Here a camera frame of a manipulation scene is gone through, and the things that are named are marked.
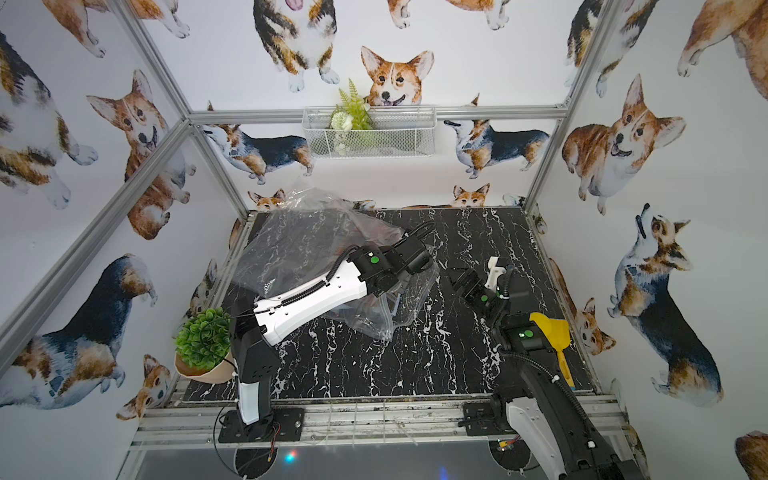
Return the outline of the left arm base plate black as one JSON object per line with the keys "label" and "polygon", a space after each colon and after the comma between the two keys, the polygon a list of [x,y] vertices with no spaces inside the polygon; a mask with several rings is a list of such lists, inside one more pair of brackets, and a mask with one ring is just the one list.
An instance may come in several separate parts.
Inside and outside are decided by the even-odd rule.
{"label": "left arm base plate black", "polygon": [[305,413],[303,408],[278,408],[265,419],[246,425],[238,410],[230,410],[219,419],[217,441],[224,444],[296,442],[301,439]]}

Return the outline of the yellow dustpan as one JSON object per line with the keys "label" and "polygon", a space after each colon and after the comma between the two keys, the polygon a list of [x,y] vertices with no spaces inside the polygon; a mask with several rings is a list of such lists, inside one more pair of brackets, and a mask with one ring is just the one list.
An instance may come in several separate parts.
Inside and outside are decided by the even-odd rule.
{"label": "yellow dustpan", "polygon": [[569,387],[574,389],[575,383],[564,353],[565,349],[571,345],[568,322],[566,320],[549,318],[539,312],[531,313],[529,319],[539,327],[552,348],[555,350],[558,366],[563,374],[563,378]]}

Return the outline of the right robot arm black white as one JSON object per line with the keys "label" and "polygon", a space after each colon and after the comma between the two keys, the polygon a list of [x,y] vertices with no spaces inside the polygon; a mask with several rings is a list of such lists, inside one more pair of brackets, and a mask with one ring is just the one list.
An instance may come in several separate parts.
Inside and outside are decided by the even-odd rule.
{"label": "right robot arm black white", "polygon": [[594,426],[567,383],[566,365],[555,346],[551,320],[539,313],[529,283],[510,259],[492,257],[481,276],[451,268],[456,295],[491,329],[500,356],[519,379],[492,397],[494,422],[529,449],[549,479],[639,479],[640,468],[623,460]]}

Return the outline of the green potted plant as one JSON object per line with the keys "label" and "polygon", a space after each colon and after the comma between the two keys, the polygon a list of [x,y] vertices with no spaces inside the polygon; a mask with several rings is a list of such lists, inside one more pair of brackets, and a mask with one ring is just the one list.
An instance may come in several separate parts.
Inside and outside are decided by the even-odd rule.
{"label": "green potted plant", "polygon": [[224,384],[235,375],[231,354],[232,316],[221,308],[207,309],[188,320],[175,339],[175,369],[190,380]]}

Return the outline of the artificial fern with white flower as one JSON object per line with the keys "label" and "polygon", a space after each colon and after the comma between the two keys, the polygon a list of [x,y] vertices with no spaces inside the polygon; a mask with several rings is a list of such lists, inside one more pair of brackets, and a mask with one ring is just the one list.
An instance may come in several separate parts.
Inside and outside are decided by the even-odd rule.
{"label": "artificial fern with white flower", "polygon": [[351,79],[348,80],[348,88],[340,88],[339,94],[341,103],[333,111],[329,124],[333,136],[333,150],[344,156],[370,149],[370,131],[373,130],[369,115],[370,105],[360,95]]}

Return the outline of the clear plastic vacuum bag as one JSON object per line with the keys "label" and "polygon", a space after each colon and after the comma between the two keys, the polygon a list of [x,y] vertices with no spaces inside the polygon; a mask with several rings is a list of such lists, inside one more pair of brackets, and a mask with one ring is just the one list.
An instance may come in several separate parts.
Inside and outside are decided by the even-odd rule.
{"label": "clear plastic vacuum bag", "polygon": [[[256,237],[245,247],[232,278],[242,306],[284,294],[326,273],[351,245],[388,246],[407,231],[372,216],[371,199],[347,200],[320,189],[294,191],[268,213]],[[350,301],[319,316],[345,323],[377,340],[388,341],[399,326],[411,324],[438,277],[438,266],[411,278],[382,297]]]}

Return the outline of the aluminium frame rail front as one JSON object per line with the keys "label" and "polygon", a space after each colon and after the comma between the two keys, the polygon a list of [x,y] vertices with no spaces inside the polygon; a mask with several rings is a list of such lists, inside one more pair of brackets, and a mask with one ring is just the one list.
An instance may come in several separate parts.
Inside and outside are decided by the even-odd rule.
{"label": "aluminium frame rail front", "polygon": [[234,407],[228,404],[195,408],[153,409],[139,422],[131,451],[202,449],[213,447],[266,448],[283,446],[336,446],[427,444],[463,441],[498,441],[513,433],[470,437],[458,426],[462,406],[485,402],[481,397],[437,400],[384,399],[380,402],[286,403],[278,408],[306,410],[301,439],[296,442],[224,444],[217,441],[219,419]]}

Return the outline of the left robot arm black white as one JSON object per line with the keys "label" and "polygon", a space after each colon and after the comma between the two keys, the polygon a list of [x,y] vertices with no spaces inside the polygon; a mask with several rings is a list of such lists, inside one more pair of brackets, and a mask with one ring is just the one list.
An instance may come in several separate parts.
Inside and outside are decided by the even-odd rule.
{"label": "left robot arm black white", "polygon": [[238,384],[239,420],[246,427],[272,422],[271,380],[279,366],[275,346],[326,312],[404,287],[433,263],[423,238],[435,228],[426,221],[388,246],[347,247],[328,272],[284,294],[257,299],[250,313],[233,318],[230,352]]}

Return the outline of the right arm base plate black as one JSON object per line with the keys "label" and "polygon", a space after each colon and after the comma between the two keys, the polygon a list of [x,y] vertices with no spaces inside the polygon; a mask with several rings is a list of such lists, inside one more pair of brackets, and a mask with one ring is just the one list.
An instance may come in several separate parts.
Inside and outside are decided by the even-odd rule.
{"label": "right arm base plate black", "polygon": [[470,437],[502,435],[512,431],[498,401],[464,403],[462,414],[458,426],[463,427]]}

